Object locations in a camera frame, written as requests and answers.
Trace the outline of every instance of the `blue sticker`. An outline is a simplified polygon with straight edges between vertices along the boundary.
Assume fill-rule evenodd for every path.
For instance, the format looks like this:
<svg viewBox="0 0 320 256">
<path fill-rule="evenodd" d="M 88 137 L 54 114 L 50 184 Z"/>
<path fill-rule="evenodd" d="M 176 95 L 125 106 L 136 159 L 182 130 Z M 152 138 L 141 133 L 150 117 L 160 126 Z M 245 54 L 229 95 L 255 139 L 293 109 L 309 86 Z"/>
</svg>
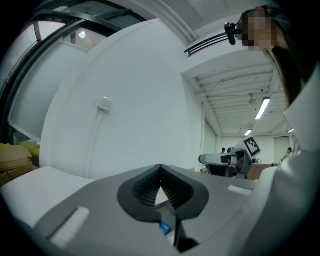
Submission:
<svg viewBox="0 0 320 256">
<path fill-rule="evenodd" d="M 163 233 L 166 235 L 171 231 L 172 228 L 167 223 L 161 221 L 161 229 L 163 230 Z"/>
</svg>

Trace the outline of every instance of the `round light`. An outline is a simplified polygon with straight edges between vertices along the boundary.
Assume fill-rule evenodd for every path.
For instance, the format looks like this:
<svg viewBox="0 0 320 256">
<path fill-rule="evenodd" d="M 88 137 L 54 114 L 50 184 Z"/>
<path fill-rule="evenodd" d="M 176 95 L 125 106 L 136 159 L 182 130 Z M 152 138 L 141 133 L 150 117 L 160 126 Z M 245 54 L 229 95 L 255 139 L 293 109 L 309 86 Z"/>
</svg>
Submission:
<svg viewBox="0 0 320 256">
<path fill-rule="evenodd" d="M 81 38 L 81 39 L 84 39 L 86 37 L 86 32 L 85 31 L 82 31 L 78 34 L 78 36 Z"/>
</svg>

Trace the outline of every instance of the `black hair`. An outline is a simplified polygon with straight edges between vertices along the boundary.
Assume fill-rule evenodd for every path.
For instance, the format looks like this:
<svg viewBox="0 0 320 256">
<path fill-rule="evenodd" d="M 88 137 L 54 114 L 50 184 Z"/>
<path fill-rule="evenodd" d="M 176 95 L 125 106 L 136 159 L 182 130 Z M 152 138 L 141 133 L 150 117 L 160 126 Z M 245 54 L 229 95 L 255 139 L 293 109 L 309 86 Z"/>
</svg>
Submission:
<svg viewBox="0 0 320 256">
<path fill-rule="evenodd" d="M 288 46 L 288 50 L 275 46 L 272 53 L 278 63 L 278 65 L 274 63 L 275 66 L 277 68 L 279 66 L 286 105 L 289 107 L 302 90 L 301 80 L 306 83 L 312 75 L 316 58 L 310 54 L 310 47 L 306 45 L 308 40 L 304 34 L 293 29 L 291 21 L 281 8 L 271 5 L 264 5 L 262 8 L 265 11 L 265 16 L 271 18 L 274 24 L 281 29 Z M 248 16 L 253 12 L 254 10 L 248 10 L 241 15 L 237 23 L 241 23 L 242 29 L 237 29 L 237 33 L 243 34 L 248 31 Z M 247 35 L 243 36 L 242 42 L 246 42 Z"/>
</svg>

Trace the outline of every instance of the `ceiling light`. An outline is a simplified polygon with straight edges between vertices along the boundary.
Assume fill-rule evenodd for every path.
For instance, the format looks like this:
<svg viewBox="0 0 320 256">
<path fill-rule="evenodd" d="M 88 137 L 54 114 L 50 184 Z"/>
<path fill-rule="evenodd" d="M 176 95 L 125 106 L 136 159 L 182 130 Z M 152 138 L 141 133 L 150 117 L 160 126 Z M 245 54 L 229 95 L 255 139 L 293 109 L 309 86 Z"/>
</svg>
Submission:
<svg viewBox="0 0 320 256">
<path fill-rule="evenodd" d="M 81 38 L 81 39 L 84 39 L 86 37 L 86 32 L 85 31 L 81 31 L 78 36 Z"/>
<path fill-rule="evenodd" d="M 248 130 L 244 136 L 248 136 L 250 133 L 252 132 L 252 130 Z"/>
<path fill-rule="evenodd" d="M 270 102 L 270 98 L 263 98 L 262 105 L 260 107 L 260 110 L 259 110 L 258 114 L 255 117 L 255 120 L 259 120 L 262 117 L 262 115 L 266 111 L 266 108 L 269 105 L 269 102 Z"/>
</svg>

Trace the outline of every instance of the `person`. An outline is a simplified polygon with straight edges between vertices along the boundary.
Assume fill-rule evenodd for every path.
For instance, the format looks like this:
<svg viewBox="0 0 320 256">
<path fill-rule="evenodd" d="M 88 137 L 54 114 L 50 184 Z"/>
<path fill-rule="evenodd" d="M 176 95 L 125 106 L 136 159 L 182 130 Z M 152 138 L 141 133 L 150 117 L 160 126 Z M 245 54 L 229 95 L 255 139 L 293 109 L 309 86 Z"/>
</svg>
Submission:
<svg viewBox="0 0 320 256">
<path fill-rule="evenodd" d="M 285 155 L 284 155 L 283 160 L 286 159 L 286 158 L 288 158 L 288 157 L 290 156 L 291 152 L 292 152 L 292 148 L 289 147 L 288 150 L 287 150 L 287 152 L 286 152 Z"/>
<path fill-rule="evenodd" d="M 236 25 L 242 44 L 264 51 L 275 66 L 288 108 L 302 91 L 316 64 L 308 40 L 301 31 L 293 29 L 290 19 L 276 5 L 245 11 Z"/>
</svg>

